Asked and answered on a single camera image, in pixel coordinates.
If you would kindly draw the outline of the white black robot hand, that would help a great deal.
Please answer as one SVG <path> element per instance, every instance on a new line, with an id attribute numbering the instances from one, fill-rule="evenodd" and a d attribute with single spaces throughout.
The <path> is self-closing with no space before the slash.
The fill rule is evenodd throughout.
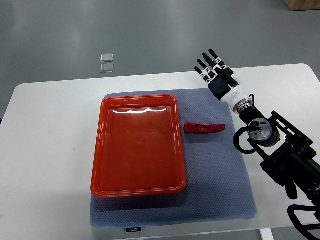
<path id="1" fill-rule="evenodd" d="M 197 62 L 209 76 L 197 66 L 194 67 L 194 70 L 208 84 L 215 98 L 228 104 L 231 110 L 244 110 L 251 107 L 251 97 L 244 93 L 239 77 L 233 70 L 227 68 L 223 60 L 211 48 L 208 51 L 214 60 L 205 52 L 202 53 L 202 56 L 212 70 L 202 60 L 197 59 Z"/>

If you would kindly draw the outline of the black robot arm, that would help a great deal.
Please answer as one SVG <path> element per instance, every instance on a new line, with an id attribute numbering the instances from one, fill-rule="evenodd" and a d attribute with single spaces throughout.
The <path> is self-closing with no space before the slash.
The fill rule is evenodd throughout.
<path id="1" fill-rule="evenodd" d="M 244 93 L 235 72 L 212 49 L 208 51 L 202 54 L 203 59 L 197 60 L 199 66 L 194 70 L 215 98 L 227 104 L 245 123 L 233 136 L 235 148 L 247 155 L 258 153 L 263 171 L 285 188 L 289 199 L 296 200 L 297 189 L 302 190 L 312 205 L 290 205 L 287 214 L 301 235 L 308 240 L 316 239 L 310 231 L 320 225 L 304 225 L 295 214 L 313 212 L 316 219 L 320 218 L 320 166 L 314 161 L 317 153 L 311 147 L 313 141 L 275 111 L 266 118 L 255 107 L 254 95 Z"/>

